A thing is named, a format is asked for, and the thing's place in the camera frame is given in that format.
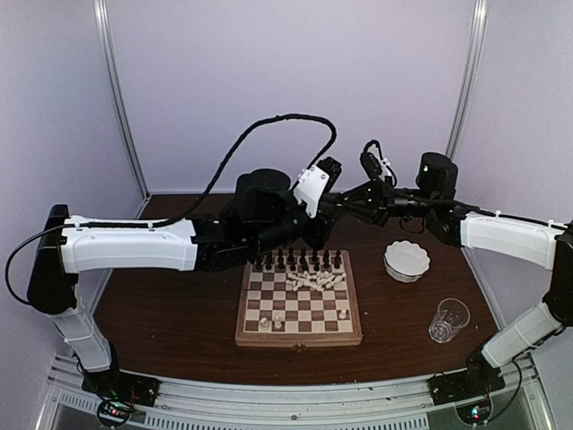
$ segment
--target chessboard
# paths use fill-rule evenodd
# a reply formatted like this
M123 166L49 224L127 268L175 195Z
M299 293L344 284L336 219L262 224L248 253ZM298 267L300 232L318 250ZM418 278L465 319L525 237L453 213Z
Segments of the chessboard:
M346 277L318 290L293 288L287 282L289 273L318 271ZM279 249L245 266L235 332L238 346L312 348L359 345L361 341L348 251Z

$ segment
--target bowl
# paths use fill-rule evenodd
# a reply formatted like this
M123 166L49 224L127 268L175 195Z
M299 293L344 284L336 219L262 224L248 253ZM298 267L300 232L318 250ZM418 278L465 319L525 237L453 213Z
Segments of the bowl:
M430 257L418 244L396 241L386 247L384 266L390 277L409 284L419 280L430 269Z

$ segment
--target table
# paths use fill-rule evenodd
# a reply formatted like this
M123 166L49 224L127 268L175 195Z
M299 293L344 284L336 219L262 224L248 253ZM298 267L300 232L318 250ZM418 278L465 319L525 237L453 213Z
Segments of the table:
M177 214L194 198L153 196L143 218ZM211 195L198 212L216 212L231 198ZM432 259L430 271L415 284L396 282L383 265L386 246L404 239L420 244ZM353 383L434 374L463 367L466 356L497 331L461 251L429 233L408 233L397 222L376 228L345 216L328 248L350 253L363 329L363 342L357 347L237 347L243 267L217 273L114 271L96 321L117 347L123 369L242 384ZM447 297L466 303L472 316L455 339L439 345L430 339L428 325L438 303Z

